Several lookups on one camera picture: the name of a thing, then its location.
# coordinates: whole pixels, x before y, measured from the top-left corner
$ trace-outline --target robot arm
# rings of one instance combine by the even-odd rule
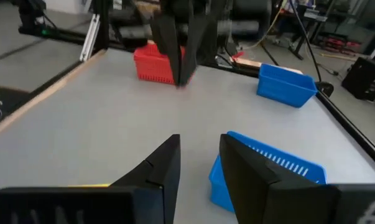
[[[128,10],[135,11],[129,13],[133,18],[126,16]],[[119,39],[152,38],[160,53],[168,56],[175,84],[185,86],[196,67],[214,60],[218,48],[224,47],[219,37],[231,34],[234,40],[258,41],[270,26],[271,14],[271,0],[161,0],[147,22],[139,18],[137,7],[113,11],[111,22]],[[131,20],[133,30],[139,25],[145,32],[139,35],[131,26],[122,26]],[[180,46],[185,47],[184,56]]]

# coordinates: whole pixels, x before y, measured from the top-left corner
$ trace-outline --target workbench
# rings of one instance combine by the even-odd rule
[[[0,188],[112,183],[181,135],[175,223],[236,223],[209,201],[220,134],[323,166],[328,183],[375,183],[375,162],[315,97],[297,109],[258,79],[198,67],[185,88],[140,81],[132,54],[99,52],[0,123]]]

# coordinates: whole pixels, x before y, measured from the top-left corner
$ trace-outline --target metal stand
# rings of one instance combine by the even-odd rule
[[[325,14],[325,17],[329,18],[330,13],[331,13],[332,9],[334,8],[334,5],[335,5],[336,2],[337,2],[337,0],[330,0],[330,1],[328,2],[328,10],[327,10],[327,12],[326,12],[326,14]],[[316,29],[315,29],[315,31],[314,31],[314,33],[313,33],[313,35],[312,35],[312,38],[310,38],[310,43],[312,43],[314,40],[317,39],[317,36],[319,35],[321,29],[324,27],[324,24],[325,24],[325,22],[322,22],[322,23],[320,23],[320,24],[316,27]]]
[[[108,11],[110,9],[109,0],[93,1],[94,13],[100,15],[100,28],[97,40],[95,42],[95,53],[101,49],[108,49],[109,45],[109,19]]]
[[[312,28],[312,26],[314,25],[314,23],[315,23],[314,21],[309,20],[308,24],[306,25],[306,31],[308,31],[310,28]],[[302,34],[302,36],[300,37],[298,46],[295,49],[292,48],[291,46],[288,47],[288,50],[291,51],[291,53],[293,53],[293,55],[295,57],[297,57],[299,60],[303,60],[303,57],[299,54],[300,48],[305,43],[305,37],[303,35],[304,34]]]
[[[99,27],[100,27],[100,15],[94,14],[90,22],[88,33],[86,34],[85,42],[82,47],[80,61],[85,62],[91,57],[93,46],[98,36]]]
[[[272,60],[274,65],[280,66],[278,64],[278,62],[275,60],[275,58],[273,57],[273,55],[271,55],[270,52],[267,50],[267,48],[264,46],[263,42],[260,43],[260,45],[261,45],[262,49],[265,51],[265,53],[267,54],[267,56],[269,56],[269,58]]]

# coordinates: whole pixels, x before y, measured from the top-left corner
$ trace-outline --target yellow cable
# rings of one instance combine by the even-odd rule
[[[270,25],[270,27],[269,27],[269,29],[267,30],[266,34],[263,35],[262,39],[259,40],[256,44],[254,44],[254,45],[252,45],[252,46],[249,46],[249,47],[245,47],[245,48],[243,48],[243,50],[247,50],[247,49],[255,48],[256,46],[258,46],[258,45],[259,45],[259,44],[260,44],[260,43],[261,43],[261,42],[267,37],[267,34],[268,34],[268,33],[270,32],[270,30],[273,28],[273,26],[274,26],[275,22],[277,21],[277,18],[279,17],[280,12],[281,12],[282,9],[283,9],[283,7],[282,7],[282,5],[281,5],[279,12],[275,15],[275,18],[274,18],[274,20],[273,20],[273,23]]]
[[[307,45],[308,45],[309,43],[306,43],[305,44],[305,52],[306,52],[306,56],[307,56],[307,58],[310,58],[310,59],[312,59],[311,58],[311,56],[309,56],[309,53],[307,52]]]
[[[67,187],[109,187],[111,184],[69,185]]]
[[[330,54],[320,54],[320,55],[323,56],[323,57],[337,58],[337,59],[341,59],[341,60],[348,60],[348,61],[351,61],[351,62],[357,61],[356,58],[344,57],[344,56],[340,56],[340,55],[330,55]]]

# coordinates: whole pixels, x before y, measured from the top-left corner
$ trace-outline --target wire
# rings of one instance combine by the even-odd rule
[[[310,58],[309,53],[307,52],[307,44],[305,45],[305,52],[306,52],[306,56],[307,56],[308,58]],[[344,65],[342,66],[342,68],[339,69],[338,71],[337,71],[337,70],[334,70],[334,69],[332,69],[332,68],[328,68],[328,67],[326,67],[325,65],[320,64],[320,63],[317,63],[317,65],[318,65],[320,68],[324,69],[326,72],[328,72],[330,75],[333,75],[333,76],[337,77],[337,79],[339,79],[339,81],[342,81],[343,77],[342,77],[340,74],[341,74],[341,72],[342,72],[343,70],[346,70],[346,66],[348,65],[348,62],[349,62],[349,61],[346,60],[346,61],[345,61],[345,64],[344,64]]]
[[[29,0],[30,4],[33,4],[35,5],[37,8],[39,8],[39,10],[42,12],[42,15],[44,16],[44,18],[46,20],[48,20],[50,22],[50,24],[53,26],[53,28],[55,28],[56,30],[58,30],[57,26],[55,25],[55,23],[53,21],[51,21],[49,19],[49,17],[44,13],[44,10],[42,9],[41,5],[38,4],[35,0]]]
[[[55,30],[58,30],[58,28],[57,28],[57,26],[55,25],[55,23],[52,22],[52,21],[49,19],[49,17],[46,16],[46,14],[45,14],[44,12],[42,12],[42,14],[44,15],[44,18],[50,22],[50,24],[53,26],[53,28],[55,28]]]
[[[357,61],[356,58],[344,57],[344,56],[340,56],[340,55],[320,54],[320,56],[322,56],[322,57],[336,58],[336,59],[346,60],[346,61],[351,61],[351,62]]]
[[[234,68],[234,65],[232,63],[230,63],[224,56],[220,55],[220,54],[216,54],[217,57],[219,58],[222,58],[222,60],[224,60],[228,65],[230,65],[232,68]]]
[[[230,54],[229,50],[227,49],[227,45],[225,46],[225,52],[229,55],[229,57],[231,58],[231,60],[233,61],[233,63],[235,65],[237,65],[237,67],[238,67],[238,63],[237,63],[236,59],[234,59],[233,56]]]
[[[322,76],[320,74],[320,70],[318,69],[318,65],[317,65],[317,62],[316,62],[316,58],[314,57],[312,47],[310,46],[310,41],[309,41],[309,38],[307,37],[306,29],[303,26],[303,23],[302,23],[302,21],[299,18],[297,8],[293,4],[292,0],[289,0],[289,4],[292,6],[292,10],[294,10],[294,14],[295,14],[296,18],[298,19],[300,29],[302,31],[303,37],[306,40],[307,47],[309,48],[309,51],[310,51],[310,55],[312,56],[314,67],[316,68],[316,72],[317,72],[317,75],[318,75],[318,81],[321,82],[322,81]]]
[[[253,49],[253,48],[255,48],[256,46],[258,46],[258,45],[259,45],[259,44],[260,44],[260,43],[261,43],[261,42],[267,37],[268,33],[270,32],[270,30],[272,30],[272,28],[273,28],[275,22],[277,21],[277,18],[279,17],[279,15],[280,15],[282,9],[283,9],[283,7],[280,7],[280,10],[279,10],[278,13],[275,15],[275,17],[274,17],[274,19],[273,19],[273,22],[272,22],[272,24],[270,25],[269,29],[267,30],[266,34],[263,35],[263,37],[262,37],[262,38],[261,38],[256,44],[254,44],[254,45],[252,45],[252,46],[249,46],[249,47],[245,47],[245,48],[243,48],[243,50],[247,50],[247,49]]]

